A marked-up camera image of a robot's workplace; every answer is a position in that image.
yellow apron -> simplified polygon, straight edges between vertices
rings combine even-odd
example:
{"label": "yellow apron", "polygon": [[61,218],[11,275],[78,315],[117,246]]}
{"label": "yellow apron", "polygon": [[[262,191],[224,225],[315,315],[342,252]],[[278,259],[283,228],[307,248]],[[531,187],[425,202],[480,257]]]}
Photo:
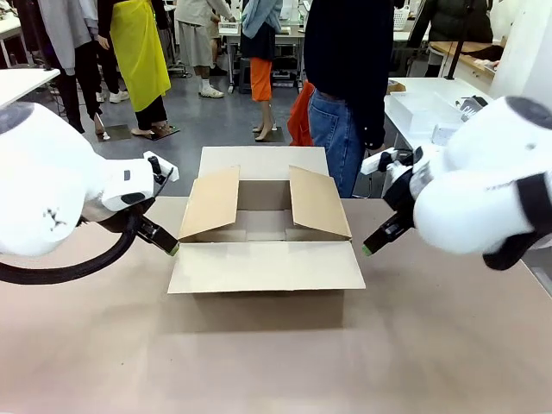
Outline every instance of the yellow apron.
{"label": "yellow apron", "polygon": [[130,102],[140,112],[171,89],[150,0],[116,3],[110,34]]}

jeans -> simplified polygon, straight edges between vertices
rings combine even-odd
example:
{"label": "jeans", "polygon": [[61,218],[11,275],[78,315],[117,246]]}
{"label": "jeans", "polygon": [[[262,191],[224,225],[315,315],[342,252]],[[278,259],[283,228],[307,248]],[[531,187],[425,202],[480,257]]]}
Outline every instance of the jeans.
{"label": "jeans", "polygon": [[347,103],[316,90],[310,99],[309,125],[314,145],[326,150],[329,175],[336,181],[339,196],[351,198],[365,144],[356,132]]}

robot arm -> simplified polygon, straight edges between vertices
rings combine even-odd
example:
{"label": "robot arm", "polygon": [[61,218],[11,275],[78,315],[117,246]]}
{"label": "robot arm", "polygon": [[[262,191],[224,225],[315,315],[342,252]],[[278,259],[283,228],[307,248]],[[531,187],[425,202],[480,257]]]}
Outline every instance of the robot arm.
{"label": "robot arm", "polygon": [[[396,214],[365,251],[374,254],[416,227],[434,247],[483,254],[497,270],[513,266],[552,233],[551,154],[549,111],[517,97],[492,103],[446,147],[418,148],[412,166],[392,157],[378,163],[392,174],[384,199]],[[374,160],[365,163],[373,169]]]}
{"label": "robot arm", "polygon": [[0,264],[0,279],[25,284],[77,279],[117,260],[136,237],[168,254],[178,250],[176,239],[144,217],[157,195],[155,184],[179,178],[167,161],[152,153],[106,160],[65,121],[33,103],[0,110],[0,143],[0,254],[47,254],[81,223],[122,234],[91,262],[33,271]]}

black sweater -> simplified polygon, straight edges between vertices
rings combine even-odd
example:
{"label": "black sweater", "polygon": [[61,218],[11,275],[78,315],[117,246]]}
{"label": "black sweater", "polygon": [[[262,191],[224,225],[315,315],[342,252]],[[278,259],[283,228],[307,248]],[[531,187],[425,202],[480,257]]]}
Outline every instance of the black sweater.
{"label": "black sweater", "polygon": [[[100,36],[110,37],[111,17],[113,16],[113,5],[125,0],[97,0],[97,29]],[[160,29],[169,27],[166,20],[165,6],[163,0],[151,0],[154,6],[155,20]]]}
{"label": "black sweater", "polygon": [[387,80],[393,48],[393,0],[315,0],[304,44],[307,78],[344,99],[368,149],[385,137]]}
{"label": "black sweater", "polygon": [[[459,41],[467,18],[467,4],[467,0],[425,0],[408,46],[420,46],[430,22],[430,41]],[[492,2],[488,0],[475,0],[467,41],[492,42],[491,20],[487,15],[491,7]]]}

black cable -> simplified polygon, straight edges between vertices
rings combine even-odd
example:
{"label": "black cable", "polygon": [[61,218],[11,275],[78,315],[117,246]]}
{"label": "black cable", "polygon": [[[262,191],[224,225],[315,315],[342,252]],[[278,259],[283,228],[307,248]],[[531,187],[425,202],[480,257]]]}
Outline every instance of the black cable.
{"label": "black cable", "polygon": [[113,264],[132,246],[141,228],[142,210],[134,209],[121,238],[104,254],[75,266],[58,269],[24,269],[0,263],[0,281],[15,285],[57,285],[81,279]]}
{"label": "black cable", "polygon": [[173,172],[174,172],[174,167],[171,168],[171,171],[169,171],[168,175],[165,178],[165,181],[163,182],[163,184],[161,185],[159,190],[155,193],[154,198],[157,198],[157,196],[159,196],[161,194],[161,192],[165,189],[165,185],[166,185],[166,183],[168,183],[169,179],[173,175]]}

